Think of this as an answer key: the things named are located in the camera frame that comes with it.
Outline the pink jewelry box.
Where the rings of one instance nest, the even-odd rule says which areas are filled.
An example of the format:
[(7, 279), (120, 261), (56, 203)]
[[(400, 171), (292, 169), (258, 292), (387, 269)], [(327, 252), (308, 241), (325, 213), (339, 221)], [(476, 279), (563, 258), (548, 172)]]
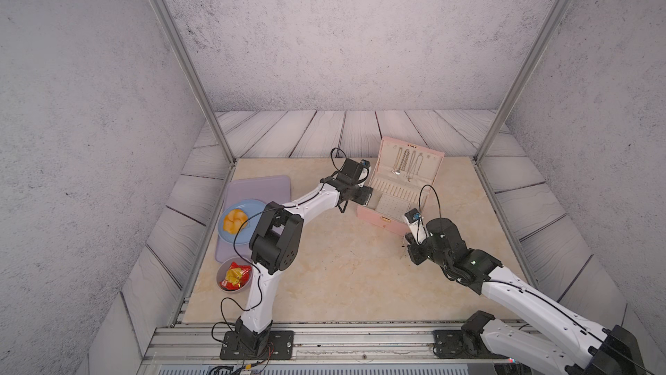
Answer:
[(392, 234), (409, 232), (404, 215), (423, 205), (434, 184), (445, 154), (425, 146), (384, 137), (379, 156), (366, 184), (374, 189), (366, 206), (357, 208), (357, 217)]

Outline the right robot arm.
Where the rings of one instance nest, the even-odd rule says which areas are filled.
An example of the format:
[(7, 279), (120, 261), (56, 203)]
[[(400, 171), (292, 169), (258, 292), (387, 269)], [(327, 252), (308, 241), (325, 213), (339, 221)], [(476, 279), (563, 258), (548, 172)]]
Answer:
[(414, 264), (433, 262), (449, 281), (495, 301), (538, 331), (526, 333), (478, 311), (461, 328), (466, 353), (502, 355), (543, 374), (648, 373), (636, 337), (622, 326), (609, 329), (558, 304), (499, 259), (468, 248), (447, 218), (423, 222), (418, 210), (410, 210), (404, 220)]

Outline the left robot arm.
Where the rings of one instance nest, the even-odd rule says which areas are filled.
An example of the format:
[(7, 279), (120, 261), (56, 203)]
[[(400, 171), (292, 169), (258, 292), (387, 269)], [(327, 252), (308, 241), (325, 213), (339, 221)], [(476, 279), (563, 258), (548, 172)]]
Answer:
[(347, 158), (311, 192), (287, 204), (268, 203), (262, 211), (249, 243), (250, 292), (233, 330), (239, 344), (253, 355), (268, 347), (279, 281), (296, 259), (305, 224), (333, 208), (343, 213), (350, 202), (367, 205), (373, 192), (365, 184), (369, 173), (369, 161)]

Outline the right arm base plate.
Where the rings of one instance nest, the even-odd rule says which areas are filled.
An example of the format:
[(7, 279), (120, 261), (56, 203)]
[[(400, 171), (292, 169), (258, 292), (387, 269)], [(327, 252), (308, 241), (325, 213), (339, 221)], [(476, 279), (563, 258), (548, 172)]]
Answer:
[(438, 359), (502, 359), (487, 349), (478, 333), (436, 330), (433, 335), (433, 354)]

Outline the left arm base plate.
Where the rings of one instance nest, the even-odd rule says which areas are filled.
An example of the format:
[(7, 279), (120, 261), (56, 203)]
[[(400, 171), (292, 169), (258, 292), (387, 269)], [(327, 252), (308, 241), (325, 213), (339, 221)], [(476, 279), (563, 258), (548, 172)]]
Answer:
[(227, 332), (221, 343), (221, 360), (289, 360), (293, 354), (293, 331), (270, 331), (260, 335)]

